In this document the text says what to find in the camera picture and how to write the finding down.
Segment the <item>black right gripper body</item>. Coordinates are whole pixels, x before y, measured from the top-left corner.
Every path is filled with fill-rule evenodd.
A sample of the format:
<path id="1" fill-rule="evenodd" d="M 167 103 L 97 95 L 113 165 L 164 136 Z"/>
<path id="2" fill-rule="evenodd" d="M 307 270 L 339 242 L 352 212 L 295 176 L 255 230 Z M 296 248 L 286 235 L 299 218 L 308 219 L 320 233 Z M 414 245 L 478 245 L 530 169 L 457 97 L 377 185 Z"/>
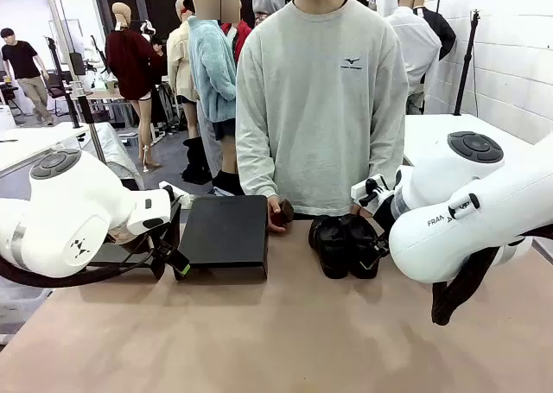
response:
<path id="1" fill-rule="evenodd" d="M 372 217 L 376 221 L 376 223 L 380 226 L 380 228 L 383 230 L 382 237 L 388 238 L 391 228 L 395 223 L 395 218 L 392 211 L 392 201 L 394 199 L 394 195 L 390 194 L 386 198 L 379 198 L 378 199 L 378 207 Z"/>

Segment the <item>person's right hand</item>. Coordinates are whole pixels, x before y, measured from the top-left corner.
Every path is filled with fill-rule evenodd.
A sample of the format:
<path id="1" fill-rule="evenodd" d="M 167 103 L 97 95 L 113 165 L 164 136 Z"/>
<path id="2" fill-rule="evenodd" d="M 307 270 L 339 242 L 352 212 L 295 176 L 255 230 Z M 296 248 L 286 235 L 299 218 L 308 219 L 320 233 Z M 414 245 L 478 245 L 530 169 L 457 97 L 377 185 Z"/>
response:
<path id="1" fill-rule="evenodd" d="M 281 200 L 277 195 L 271 195 L 267 199 L 269 229 L 274 233 L 285 233 L 289 223 L 286 212 L 283 210 Z"/>

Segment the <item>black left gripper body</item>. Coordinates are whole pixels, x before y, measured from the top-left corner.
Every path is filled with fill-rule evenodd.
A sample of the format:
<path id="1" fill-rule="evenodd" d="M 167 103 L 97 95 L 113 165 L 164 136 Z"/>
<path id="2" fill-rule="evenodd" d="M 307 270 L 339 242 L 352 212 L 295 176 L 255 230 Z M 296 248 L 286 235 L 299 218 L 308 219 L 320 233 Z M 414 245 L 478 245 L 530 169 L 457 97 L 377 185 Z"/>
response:
<path id="1" fill-rule="evenodd" d="M 171 203 L 169 222 L 150 232 L 156 256 L 170 256 L 178 249 L 181 240 L 180 224 L 181 203 L 176 200 Z"/>

